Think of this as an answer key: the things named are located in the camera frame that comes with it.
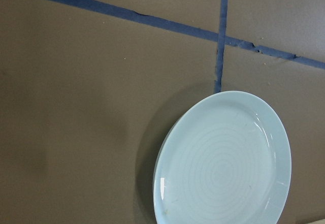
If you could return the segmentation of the light blue plate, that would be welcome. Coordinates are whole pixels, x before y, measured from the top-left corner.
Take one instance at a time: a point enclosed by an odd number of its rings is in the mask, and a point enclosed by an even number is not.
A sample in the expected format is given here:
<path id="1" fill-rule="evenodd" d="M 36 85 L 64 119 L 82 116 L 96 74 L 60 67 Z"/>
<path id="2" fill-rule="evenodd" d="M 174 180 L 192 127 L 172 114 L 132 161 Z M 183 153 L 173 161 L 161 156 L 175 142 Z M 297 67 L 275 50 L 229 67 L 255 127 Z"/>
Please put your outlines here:
<path id="1" fill-rule="evenodd" d="M 291 180 L 286 130 L 243 91 L 211 95 L 166 135 L 153 174 L 157 223 L 277 223 Z"/>

